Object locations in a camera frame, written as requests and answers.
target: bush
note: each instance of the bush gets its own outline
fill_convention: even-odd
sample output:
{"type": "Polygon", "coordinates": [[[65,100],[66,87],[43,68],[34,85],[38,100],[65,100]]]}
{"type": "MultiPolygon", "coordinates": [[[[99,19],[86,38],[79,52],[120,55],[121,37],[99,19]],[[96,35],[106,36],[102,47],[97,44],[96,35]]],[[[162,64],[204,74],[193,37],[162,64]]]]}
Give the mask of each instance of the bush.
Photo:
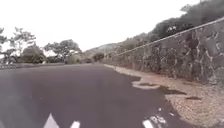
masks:
{"type": "Polygon", "coordinates": [[[93,56],[93,60],[94,60],[95,62],[99,62],[99,61],[101,61],[103,58],[104,58],[104,54],[103,54],[103,53],[96,53],[96,54],[93,56]]]}

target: distant tree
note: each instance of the distant tree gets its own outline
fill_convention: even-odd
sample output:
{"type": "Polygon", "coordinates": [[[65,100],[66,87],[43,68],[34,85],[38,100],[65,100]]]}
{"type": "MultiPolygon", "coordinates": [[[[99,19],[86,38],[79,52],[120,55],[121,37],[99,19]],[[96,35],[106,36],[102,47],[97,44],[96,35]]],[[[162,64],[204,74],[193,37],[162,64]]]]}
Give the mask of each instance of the distant tree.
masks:
{"type": "Polygon", "coordinates": [[[47,63],[61,63],[63,62],[63,59],[58,56],[48,56],[47,57],[47,63]]]}
{"type": "Polygon", "coordinates": [[[81,53],[81,49],[79,48],[78,44],[75,43],[73,40],[64,40],[60,43],[48,43],[44,49],[46,51],[53,51],[57,56],[62,57],[65,60],[66,56],[72,53],[81,53]]]}
{"type": "Polygon", "coordinates": [[[178,18],[171,18],[157,24],[152,32],[153,34],[158,35],[158,37],[161,39],[193,27],[193,25],[183,20],[179,20],[178,18]]]}
{"type": "Polygon", "coordinates": [[[42,63],[45,60],[43,51],[37,45],[28,46],[23,50],[22,58],[25,63],[42,63]]]}
{"type": "Polygon", "coordinates": [[[104,54],[103,54],[103,53],[96,53],[96,54],[93,56],[93,60],[94,60],[95,62],[101,61],[103,58],[104,58],[104,54]]]}
{"type": "Polygon", "coordinates": [[[4,32],[4,28],[0,28],[0,51],[2,50],[2,44],[8,41],[7,37],[2,35],[3,32],[4,32]]]}
{"type": "Polygon", "coordinates": [[[36,44],[36,37],[30,32],[24,31],[22,28],[15,28],[14,36],[9,39],[10,45],[18,51],[19,55],[23,51],[23,45],[36,44]]]}
{"type": "Polygon", "coordinates": [[[10,49],[6,50],[5,52],[1,52],[1,54],[4,55],[3,63],[15,63],[16,59],[15,59],[15,57],[12,56],[12,53],[15,51],[16,50],[14,48],[10,48],[10,49]]]}

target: stone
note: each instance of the stone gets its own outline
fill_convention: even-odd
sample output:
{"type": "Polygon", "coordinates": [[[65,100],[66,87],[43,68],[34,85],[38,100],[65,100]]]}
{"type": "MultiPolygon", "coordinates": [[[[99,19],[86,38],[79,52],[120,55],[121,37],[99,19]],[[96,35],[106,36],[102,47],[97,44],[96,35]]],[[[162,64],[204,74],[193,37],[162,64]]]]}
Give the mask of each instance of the stone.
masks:
{"type": "Polygon", "coordinates": [[[213,65],[214,69],[224,66],[224,56],[219,55],[219,56],[214,57],[212,65],[213,65]]]}

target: green foliage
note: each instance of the green foliage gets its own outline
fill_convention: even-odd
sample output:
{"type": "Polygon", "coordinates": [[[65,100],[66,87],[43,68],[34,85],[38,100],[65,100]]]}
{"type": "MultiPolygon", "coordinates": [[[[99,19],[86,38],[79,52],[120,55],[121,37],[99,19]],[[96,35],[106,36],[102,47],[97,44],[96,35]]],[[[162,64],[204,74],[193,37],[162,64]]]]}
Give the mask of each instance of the green foliage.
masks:
{"type": "Polygon", "coordinates": [[[49,56],[47,57],[47,63],[61,63],[63,59],[58,56],[49,56]]]}
{"type": "Polygon", "coordinates": [[[24,31],[22,28],[15,28],[14,36],[9,39],[10,45],[22,53],[24,44],[36,44],[36,37],[30,32],[24,31]]]}
{"type": "Polygon", "coordinates": [[[81,56],[78,54],[71,54],[69,56],[66,56],[65,58],[65,64],[78,64],[81,63],[81,56]]]}
{"type": "Polygon", "coordinates": [[[186,5],[181,11],[186,13],[179,18],[170,18],[158,23],[147,34],[142,33],[118,43],[117,47],[111,50],[111,54],[120,54],[141,45],[217,20],[224,16],[224,0],[203,1],[194,6],[186,5]]]}
{"type": "Polygon", "coordinates": [[[37,45],[31,45],[24,49],[22,58],[25,63],[37,64],[45,60],[45,55],[37,45]]]}
{"type": "Polygon", "coordinates": [[[92,59],[90,59],[90,58],[85,58],[84,60],[83,60],[83,63],[92,63],[93,61],[92,61],[92,59]]]}
{"type": "Polygon", "coordinates": [[[104,54],[103,54],[103,53],[96,53],[96,54],[93,56],[93,60],[94,60],[95,62],[101,61],[103,58],[104,58],[104,54]]]}
{"type": "Polygon", "coordinates": [[[48,43],[44,49],[46,51],[53,51],[57,56],[61,56],[65,60],[66,56],[72,53],[81,53],[79,46],[73,40],[64,40],[60,43],[48,43]]]}

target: vegetation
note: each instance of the vegetation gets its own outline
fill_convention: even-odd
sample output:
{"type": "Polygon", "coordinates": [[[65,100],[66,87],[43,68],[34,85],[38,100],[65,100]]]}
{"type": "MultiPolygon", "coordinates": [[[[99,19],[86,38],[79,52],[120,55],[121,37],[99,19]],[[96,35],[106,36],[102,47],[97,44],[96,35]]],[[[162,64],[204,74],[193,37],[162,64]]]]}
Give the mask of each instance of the vegetation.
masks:
{"type": "Polygon", "coordinates": [[[96,54],[93,56],[93,60],[94,60],[95,62],[99,62],[99,61],[101,61],[103,58],[104,58],[104,54],[103,54],[103,53],[96,53],[96,54]]]}
{"type": "Polygon", "coordinates": [[[44,50],[53,51],[56,54],[56,58],[61,58],[64,62],[65,59],[69,56],[72,56],[74,53],[81,53],[81,49],[78,44],[73,40],[63,40],[60,43],[54,42],[52,44],[48,43],[44,50]]]}
{"type": "Polygon", "coordinates": [[[101,61],[104,57],[110,58],[135,47],[171,36],[198,25],[208,23],[224,16],[224,0],[203,1],[197,5],[186,5],[181,8],[185,14],[179,18],[164,20],[156,25],[149,33],[141,33],[127,38],[120,43],[112,43],[94,48],[82,53],[78,44],[72,39],[60,43],[48,43],[40,48],[35,35],[22,28],[15,28],[12,37],[3,35],[4,28],[0,28],[0,54],[4,56],[3,63],[91,63],[101,61]],[[2,51],[1,46],[9,43],[8,50],[2,51]],[[52,51],[53,56],[45,56],[44,51],[52,51]]]}
{"type": "Polygon", "coordinates": [[[170,18],[156,25],[149,33],[141,33],[132,38],[116,44],[116,47],[106,51],[102,48],[97,52],[103,52],[107,57],[120,54],[135,47],[151,43],[153,41],[174,35],[178,32],[217,20],[224,16],[224,0],[203,1],[200,4],[184,6],[181,11],[185,14],[179,18],[170,18]]]}
{"type": "Polygon", "coordinates": [[[37,64],[45,60],[45,55],[37,45],[31,45],[23,50],[22,58],[25,63],[37,64]]]}

